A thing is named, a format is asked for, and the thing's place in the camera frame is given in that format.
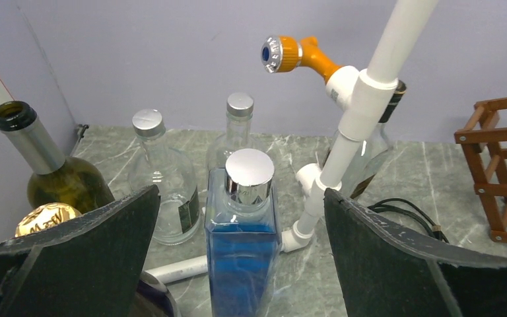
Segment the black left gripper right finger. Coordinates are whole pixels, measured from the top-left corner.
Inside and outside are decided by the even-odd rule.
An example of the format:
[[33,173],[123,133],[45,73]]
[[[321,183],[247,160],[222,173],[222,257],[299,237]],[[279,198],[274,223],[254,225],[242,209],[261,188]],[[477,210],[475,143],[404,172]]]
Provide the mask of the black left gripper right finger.
[[446,244],[326,189],[349,316],[507,316],[507,258]]

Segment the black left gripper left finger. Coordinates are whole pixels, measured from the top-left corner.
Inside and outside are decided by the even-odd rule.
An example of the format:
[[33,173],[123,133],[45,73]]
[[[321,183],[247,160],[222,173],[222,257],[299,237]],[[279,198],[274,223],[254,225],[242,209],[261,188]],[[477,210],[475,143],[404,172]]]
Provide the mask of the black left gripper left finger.
[[147,186],[0,243],[0,316],[127,316],[158,209]]

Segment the brown bottle gold foil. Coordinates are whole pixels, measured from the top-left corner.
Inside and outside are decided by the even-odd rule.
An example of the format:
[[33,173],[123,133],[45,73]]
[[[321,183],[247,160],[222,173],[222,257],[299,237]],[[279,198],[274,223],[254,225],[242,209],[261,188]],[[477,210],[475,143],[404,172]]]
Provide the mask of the brown bottle gold foil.
[[[81,212],[66,203],[47,203],[35,208],[17,225],[15,236],[25,236],[80,217]],[[180,316],[181,312],[167,286],[142,271],[131,303],[130,316]]]

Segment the green wine bottle silver foil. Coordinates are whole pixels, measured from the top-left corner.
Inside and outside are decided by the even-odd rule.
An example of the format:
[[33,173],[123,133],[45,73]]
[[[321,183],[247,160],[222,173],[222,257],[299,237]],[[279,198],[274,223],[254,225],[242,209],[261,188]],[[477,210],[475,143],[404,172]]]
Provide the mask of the green wine bottle silver foil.
[[32,169],[26,189],[32,208],[66,203],[84,214],[115,201],[100,171],[84,159],[65,155],[29,104],[1,104],[0,131]]

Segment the clear bottle white cap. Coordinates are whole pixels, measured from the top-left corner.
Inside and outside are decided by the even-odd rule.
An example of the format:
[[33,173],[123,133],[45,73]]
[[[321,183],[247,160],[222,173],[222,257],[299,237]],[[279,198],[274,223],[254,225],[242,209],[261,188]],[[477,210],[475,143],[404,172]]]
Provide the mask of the clear bottle white cap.
[[196,233],[201,219],[193,164],[185,153],[166,144],[158,110],[139,110],[132,125],[139,148],[131,160],[129,186],[133,191],[149,185],[158,188],[160,205],[152,238],[168,246],[181,244]]

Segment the blue square bottle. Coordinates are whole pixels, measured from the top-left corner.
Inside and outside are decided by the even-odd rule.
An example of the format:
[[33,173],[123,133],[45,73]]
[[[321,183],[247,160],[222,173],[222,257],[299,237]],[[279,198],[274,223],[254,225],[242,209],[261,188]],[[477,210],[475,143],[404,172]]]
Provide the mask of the blue square bottle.
[[273,185],[266,153],[240,149],[209,173],[205,234],[213,316],[259,316],[281,252]]

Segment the clear bottle green label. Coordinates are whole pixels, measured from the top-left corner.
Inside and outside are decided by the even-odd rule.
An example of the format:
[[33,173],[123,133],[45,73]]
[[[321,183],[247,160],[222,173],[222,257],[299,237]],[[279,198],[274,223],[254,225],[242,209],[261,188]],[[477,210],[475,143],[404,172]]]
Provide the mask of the clear bottle green label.
[[239,149],[251,148],[269,153],[269,146],[251,134],[254,99],[245,92],[234,92],[226,100],[226,131],[208,147],[207,174],[225,166],[227,158]]

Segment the brown wooden wine rack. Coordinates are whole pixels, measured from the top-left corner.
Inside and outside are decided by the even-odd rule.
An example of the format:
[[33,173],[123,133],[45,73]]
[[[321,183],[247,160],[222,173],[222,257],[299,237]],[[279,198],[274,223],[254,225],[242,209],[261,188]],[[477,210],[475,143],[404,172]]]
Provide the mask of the brown wooden wine rack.
[[507,97],[478,101],[465,126],[454,133],[461,145],[474,190],[490,226],[490,239],[507,244],[507,127],[497,127]]

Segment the orange pipe-mounted fitting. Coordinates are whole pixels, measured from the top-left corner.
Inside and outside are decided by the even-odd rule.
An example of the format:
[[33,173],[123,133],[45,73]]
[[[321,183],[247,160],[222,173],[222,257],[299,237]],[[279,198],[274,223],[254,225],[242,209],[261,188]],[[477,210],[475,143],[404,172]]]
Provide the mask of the orange pipe-mounted fitting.
[[290,36],[269,36],[261,47],[260,58],[268,73],[286,73],[307,67],[319,74],[325,83],[342,68],[320,49],[315,36],[299,41]]

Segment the white PVC pipe frame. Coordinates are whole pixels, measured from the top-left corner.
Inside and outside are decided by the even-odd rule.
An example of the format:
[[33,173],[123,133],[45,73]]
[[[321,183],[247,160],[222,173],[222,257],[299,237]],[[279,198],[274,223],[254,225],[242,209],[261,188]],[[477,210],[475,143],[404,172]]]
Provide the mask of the white PVC pipe frame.
[[[346,171],[363,138],[369,137],[371,130],[377,125],[378,118],[385,111],[387,101],[393,96],[393,89],[399,82],[398,78],[393,76],[399,74],[438,2],[397,1],[369,66],[358,72],[356,80],[347,78],[349,76],[344,70],[352,68],[351,66],[337,68],[336,65],[331,65],[331,61],[324,61],[325,54],[315,44],[308,44],[308,38],[302,40],[304,44],[298,44],[298,56],[294,57],[296,59],[292,65],[295,68],[308,67],[314,71],[318,71],[316,66],[326,67],[322,73],[326,78],[326,91],[330,98],[332,92],[339,93],[335,103],[343,113],[337,128],[339,138],[332,146],[327,162],[329,166],[325,166],[319,174],[312,173],[314,176],[309,179],[312,185],[305,194],[307,202],[304,204],[303,214],[292,229],[283,233],[285,252],[299,250],[307,245],[318,217],[323,216],[323,205],[316,203],[316,199],[323,199],[323,191],[326,188],[341,187],[338,178],[332,180],[332,176],[335,177],[333,173]],[[19,101],[13,99],[14,96],[0,77],[0,105]],[[20,191],[20,183],[17,183],[16,180],[7,180],[7,184],[15,185],[12,194],[5,191],[5,187],[0,187],[0,207],[5,207],[4,211],[0,211],[0,215],[8,216],[9,227],[14,223],[11,221],[20,220],[20,215],[24,216],[28,212],[26,198],[26,203],[13,203],[11,200],[13,194]]]

